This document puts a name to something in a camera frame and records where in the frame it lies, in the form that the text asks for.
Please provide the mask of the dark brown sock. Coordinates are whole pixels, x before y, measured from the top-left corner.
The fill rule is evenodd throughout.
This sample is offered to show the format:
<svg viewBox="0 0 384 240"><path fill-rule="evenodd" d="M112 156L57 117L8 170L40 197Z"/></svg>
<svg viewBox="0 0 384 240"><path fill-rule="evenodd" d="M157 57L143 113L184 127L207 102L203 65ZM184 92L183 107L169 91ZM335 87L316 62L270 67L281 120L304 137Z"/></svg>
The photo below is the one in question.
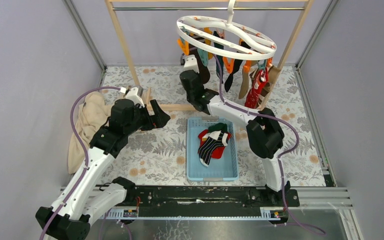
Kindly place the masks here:
<svg viewBox="0 0 384 240"><path fill-rule="evenodd" d="M208 70L208 67L207 66L204 66L202 60L201 60L201 57L199 55L199 52L198 52L198 49L196 47L191 47L189 49L189 53L191 55L194 55L196 60L197 60L197 65L198 65L198 70L199 70L199 76L200 76L200 79L201 79L201 82L203 84L206 84L209 80L210 80L210 72Z"/></svg>

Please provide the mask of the black sock with beige stripes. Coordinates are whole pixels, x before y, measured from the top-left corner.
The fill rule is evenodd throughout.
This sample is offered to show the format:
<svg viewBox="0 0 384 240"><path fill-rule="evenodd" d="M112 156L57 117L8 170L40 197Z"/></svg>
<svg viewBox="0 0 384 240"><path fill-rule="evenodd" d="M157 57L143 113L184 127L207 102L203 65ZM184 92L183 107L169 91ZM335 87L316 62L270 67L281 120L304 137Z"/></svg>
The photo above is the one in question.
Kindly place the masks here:
<svg viewBox="0 0 384 240"><path fill-rule="evenodd" d="M226 92L229 92L229 90L232 87L233 84L233 79L234 79L234 74L237 73L243 63L242 59L232 59L230 62L227 61L226 57L223 57L223 62L226 64L227 63L227 72L228 72L228 77L224 81L224 90Z"/></svg>

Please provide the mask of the dark green sock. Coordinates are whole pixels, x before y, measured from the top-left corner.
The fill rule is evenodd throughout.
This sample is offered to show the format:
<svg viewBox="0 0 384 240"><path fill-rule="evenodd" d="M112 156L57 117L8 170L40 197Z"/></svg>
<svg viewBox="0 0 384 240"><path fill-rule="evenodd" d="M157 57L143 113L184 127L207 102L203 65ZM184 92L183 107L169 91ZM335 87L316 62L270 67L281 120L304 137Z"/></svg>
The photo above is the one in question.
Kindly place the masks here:
<svg viewBox="0 0 384 240"><path fill-rule="evenodd" d="M217 131L227 132L228 131L227 124L223 122L219 122L208 128L208 133L217 132Z"/></svg>

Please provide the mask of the white round clip hanger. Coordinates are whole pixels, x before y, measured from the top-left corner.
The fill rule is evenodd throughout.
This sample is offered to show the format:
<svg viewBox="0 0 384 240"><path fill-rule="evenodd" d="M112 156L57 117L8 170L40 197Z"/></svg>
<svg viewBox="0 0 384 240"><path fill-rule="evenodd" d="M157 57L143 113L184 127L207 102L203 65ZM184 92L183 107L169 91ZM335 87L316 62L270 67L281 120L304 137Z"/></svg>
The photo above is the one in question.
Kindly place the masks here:
<svg viewBox="0 0 384 240"><path fill-rule="evenodd" d="M235 0L228 1L222 18L186 15L176 21L180 42L235 60L261 61L273 57L277 44L260 31L234 22Z"/></svg>

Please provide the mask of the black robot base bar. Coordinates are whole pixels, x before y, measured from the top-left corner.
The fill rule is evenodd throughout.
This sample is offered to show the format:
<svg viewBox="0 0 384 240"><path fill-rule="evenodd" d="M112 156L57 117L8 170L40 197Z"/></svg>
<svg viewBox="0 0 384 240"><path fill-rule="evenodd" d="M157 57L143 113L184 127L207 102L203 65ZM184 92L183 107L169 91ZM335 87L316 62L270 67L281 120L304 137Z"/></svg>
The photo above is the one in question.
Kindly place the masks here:
<svg viewBox="0 0 384 240"><path fill-rule="evenodd" d="M300 206L298 192L286 184L285 193L255 186L136 185L117 177L113 184L126 188L121 207L138 210L139 217L260 217L261 210Z"/></svg>

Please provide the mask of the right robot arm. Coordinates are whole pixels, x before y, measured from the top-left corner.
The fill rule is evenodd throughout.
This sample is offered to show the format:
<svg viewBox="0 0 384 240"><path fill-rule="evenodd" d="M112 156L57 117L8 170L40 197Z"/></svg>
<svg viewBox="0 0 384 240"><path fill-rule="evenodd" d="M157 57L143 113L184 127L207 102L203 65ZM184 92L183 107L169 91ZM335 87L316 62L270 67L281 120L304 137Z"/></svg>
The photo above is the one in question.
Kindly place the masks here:
<svg viewBox="0 0 384 240"><path fill-rule="evenodd" d="M262 158L266 187L269 188L267 201L273 206L281 205L287 199L291 185L280 161L282 153L279 151L285 137L280 124L289 126L289 123L275 117L269 108L258 111L224 99L221 93L205 88L199 74L192 69L181 72L179 79L187 101L196 110L225 118L246 129L251 151Z"/></svg>

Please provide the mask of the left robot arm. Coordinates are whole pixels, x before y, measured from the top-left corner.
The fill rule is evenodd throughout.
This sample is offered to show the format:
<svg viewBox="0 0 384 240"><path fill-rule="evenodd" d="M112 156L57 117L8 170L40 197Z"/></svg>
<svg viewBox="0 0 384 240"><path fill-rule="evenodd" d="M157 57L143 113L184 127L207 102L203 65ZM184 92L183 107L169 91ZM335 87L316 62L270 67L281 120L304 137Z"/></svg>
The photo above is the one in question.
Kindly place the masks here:
<svg viewBox="0 0 384 240"><path fill-rule="evenodd" d="M107 167L128 144L129 136L136 131L163 128L171 119L157 100L150 101L153 114L146 106L130 99L117 100L110 117L98 129L89 143L85 159L64 191L50 207L40 207L35 218L45 236L57 240L84 240L91 226L113 206L124 206L135 200L134 184L115 180L108 189L89 199L97 181Z"/></svg>

